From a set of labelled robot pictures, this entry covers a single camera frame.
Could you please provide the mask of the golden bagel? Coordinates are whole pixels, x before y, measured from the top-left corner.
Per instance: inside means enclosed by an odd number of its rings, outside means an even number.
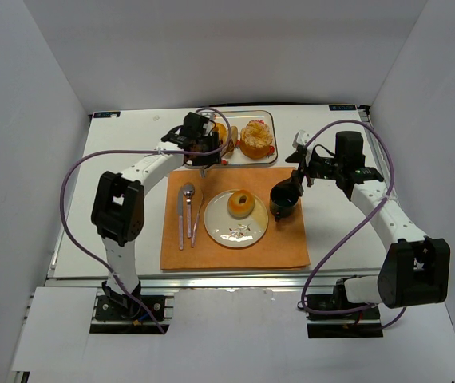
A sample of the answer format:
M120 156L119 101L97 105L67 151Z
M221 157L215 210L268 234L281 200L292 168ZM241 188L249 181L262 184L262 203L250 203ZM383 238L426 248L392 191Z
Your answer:
M255 197L247 190L235 191L228 199L229 214L237 219L249 216L255 207Z

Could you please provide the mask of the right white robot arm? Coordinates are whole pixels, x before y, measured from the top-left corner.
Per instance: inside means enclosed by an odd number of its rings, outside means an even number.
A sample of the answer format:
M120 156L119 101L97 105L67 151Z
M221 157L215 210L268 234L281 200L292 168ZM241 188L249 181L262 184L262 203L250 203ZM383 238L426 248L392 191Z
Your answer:
M390 185L376 168L366 166L362 134L337 132L335 150L327 157L321 157L309 141L305 131L295 135L295 152L286 161L298 167L271 190L272 214L276 219L284 216L290 203L302 196L303 182L333 180L364 214L386 250L378 275L338 281L331 301L323 309L315 308L315 313L353 313L377 304L401 308L444 302L450 247L444 239L429 237L391 199Z

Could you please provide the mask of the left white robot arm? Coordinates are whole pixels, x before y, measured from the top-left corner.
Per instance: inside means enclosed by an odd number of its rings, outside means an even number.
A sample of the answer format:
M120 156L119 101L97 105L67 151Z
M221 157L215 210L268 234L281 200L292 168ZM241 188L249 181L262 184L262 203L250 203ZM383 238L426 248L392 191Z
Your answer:
M189 112L183 124L167 132L149 154L122 172L104 172L97 186L91 220L105 246L109 276L102 289L127 307L140 297L135 266L135 239L144 226L145 196L164 177L187 162L220 162L219 134L212 132L213 113Z

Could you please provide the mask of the elongated bread roll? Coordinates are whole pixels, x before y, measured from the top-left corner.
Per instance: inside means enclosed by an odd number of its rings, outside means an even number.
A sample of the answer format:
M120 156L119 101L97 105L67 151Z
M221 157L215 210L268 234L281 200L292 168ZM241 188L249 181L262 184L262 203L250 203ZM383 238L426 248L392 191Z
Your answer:
M224 150L223 156L230 156L234 151L238 142L238 128L236 126L231 126L231 130L227 135L228 143L227 147Z

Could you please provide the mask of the sugar topped round bread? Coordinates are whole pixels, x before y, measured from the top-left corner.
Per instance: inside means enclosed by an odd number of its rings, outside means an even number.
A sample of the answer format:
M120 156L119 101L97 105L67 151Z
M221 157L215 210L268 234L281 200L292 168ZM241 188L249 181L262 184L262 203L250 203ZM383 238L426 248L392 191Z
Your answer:
M239 148L245 156L259 160L271 152L272 142L268 125L262 120L251 120L241 130Z

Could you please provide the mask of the black cup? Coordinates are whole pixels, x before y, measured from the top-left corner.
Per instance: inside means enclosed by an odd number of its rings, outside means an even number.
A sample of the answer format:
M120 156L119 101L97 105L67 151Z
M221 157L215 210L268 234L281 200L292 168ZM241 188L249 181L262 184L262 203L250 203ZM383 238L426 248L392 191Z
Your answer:
M274 188L272 188L270 191L269 208L275 221L278 222L281 219L290 217L293 214L298 201L299 195L275 194Z

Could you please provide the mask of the strawberry pattern rectangular tray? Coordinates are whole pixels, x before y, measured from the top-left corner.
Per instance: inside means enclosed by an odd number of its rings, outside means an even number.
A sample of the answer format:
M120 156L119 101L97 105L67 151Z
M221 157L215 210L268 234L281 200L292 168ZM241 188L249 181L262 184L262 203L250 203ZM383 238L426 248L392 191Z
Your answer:
M264 110L242 110L242 111L226 111L222 112L224 117L221 117L216 113L215 126L217 128L227 128L226 121L229 122L230 127L236 126L238 128L238 142L235 147L235 151L230 156L225 156L222 164L228 167L253 167L253 166L270 166L278 157L277 144L275 139L275 128L273 125L272 115ZM239 148L239 137L241 130L251 120L262 120L264 121L271 130L273 136L273 142L271 146L271 152L262 159L253 160L245 156Z

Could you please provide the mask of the right table label sticker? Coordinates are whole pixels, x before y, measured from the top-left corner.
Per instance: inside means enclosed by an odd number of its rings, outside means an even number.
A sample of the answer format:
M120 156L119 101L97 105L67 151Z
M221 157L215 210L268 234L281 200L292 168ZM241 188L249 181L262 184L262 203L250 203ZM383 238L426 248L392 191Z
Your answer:
M330 111L356 111L358 108L356 105L353 104L336 104L336 105L328 105Z

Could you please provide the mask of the table label sticker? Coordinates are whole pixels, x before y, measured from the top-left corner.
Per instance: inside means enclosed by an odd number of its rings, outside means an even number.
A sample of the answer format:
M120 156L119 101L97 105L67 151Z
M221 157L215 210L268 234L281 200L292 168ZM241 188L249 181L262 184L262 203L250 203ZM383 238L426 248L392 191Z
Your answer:
M93 114L94 119L101 119L101 118L118 118L121 115L120 111L101 111L95 112Z
M356 111L358 108L356 105L353 104L336 104L336 105L328 105L330 111Z

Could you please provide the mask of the round white yellow plate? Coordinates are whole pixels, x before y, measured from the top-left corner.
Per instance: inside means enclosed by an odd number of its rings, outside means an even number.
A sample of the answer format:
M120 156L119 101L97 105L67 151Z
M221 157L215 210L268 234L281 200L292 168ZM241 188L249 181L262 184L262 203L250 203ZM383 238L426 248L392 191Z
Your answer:
M204 210L204 227L218 244L230 248L245 248L256 244L265 235L269 217L263 201L255 196L252 213L243 218L228 212L228 199L235 190L222 191L211 199Z

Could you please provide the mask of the left table label sticker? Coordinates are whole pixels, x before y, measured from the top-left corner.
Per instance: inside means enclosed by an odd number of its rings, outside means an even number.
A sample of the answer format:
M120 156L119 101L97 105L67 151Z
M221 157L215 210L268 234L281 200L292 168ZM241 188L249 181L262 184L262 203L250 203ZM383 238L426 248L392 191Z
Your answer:
M95 112L93 114L94 119L101 119L101 118L118 118L121 115L120 111L101 111Z

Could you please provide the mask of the orange cloth placemat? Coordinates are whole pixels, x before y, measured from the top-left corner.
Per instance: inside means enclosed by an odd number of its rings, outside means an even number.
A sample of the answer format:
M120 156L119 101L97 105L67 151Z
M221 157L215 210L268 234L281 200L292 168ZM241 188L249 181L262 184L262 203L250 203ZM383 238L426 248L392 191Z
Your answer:
M291 175L290 167L215 168L206 177L197 171L174 171L168 178L167 200L160 249L161 270L296 269L310 263L301 206L288 218L275 221L270 212L270 191ZM180 187L191 183L192 216L196 241L180 230L177 202ZM233 192L246 190L255 197L255 209L246 219L228 213Z

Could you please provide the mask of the aluminium table frame rail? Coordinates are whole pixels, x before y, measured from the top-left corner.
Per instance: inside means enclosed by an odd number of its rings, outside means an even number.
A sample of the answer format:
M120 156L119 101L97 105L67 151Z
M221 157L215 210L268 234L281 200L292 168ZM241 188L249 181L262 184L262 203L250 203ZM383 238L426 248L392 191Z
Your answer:
M239 289L267 289L267 290L297 290L301 291L309 273L308 270L288 270L266 272L197 272L197 273L164 273L145 275L140 277L141 293L140 300L151 310L159 322L164 322L172 315L172 298L174 294L183 289L217 289L217 290L239 290ZM332 292L332 286L340 279L354 276L373 276L374 273L355 274L353 271L320 271L313 277L309 290ZM106 295L101 284L104 278L48 278L43 287L50 288L97 288L97 296ZM125 323L143 318L143 321L152 321L147 311L140 308L135 302L135 314L130 314L128 319L109 319L115 323Z

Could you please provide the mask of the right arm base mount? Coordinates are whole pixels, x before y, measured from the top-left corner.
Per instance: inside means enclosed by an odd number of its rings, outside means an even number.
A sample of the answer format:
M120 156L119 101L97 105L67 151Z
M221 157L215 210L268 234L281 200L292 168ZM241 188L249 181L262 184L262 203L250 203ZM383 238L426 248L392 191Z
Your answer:
M364 303L350 303L346 297L345 279L339 279L329 294L307 294L307 308L326 314L307 313L309 339L382 338L381 316L377 307L344 314L332 311L360 309Z

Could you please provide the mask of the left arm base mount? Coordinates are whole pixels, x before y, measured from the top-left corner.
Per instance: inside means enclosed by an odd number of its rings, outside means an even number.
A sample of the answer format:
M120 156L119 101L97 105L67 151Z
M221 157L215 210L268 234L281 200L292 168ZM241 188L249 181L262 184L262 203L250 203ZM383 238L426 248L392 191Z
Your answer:
M143 295L142 302L160 323L161 332L148 311L137 303L127 309L105 294L96 297L89 326L91 334L163 335L167 332L173 314L174 297L171 295Z

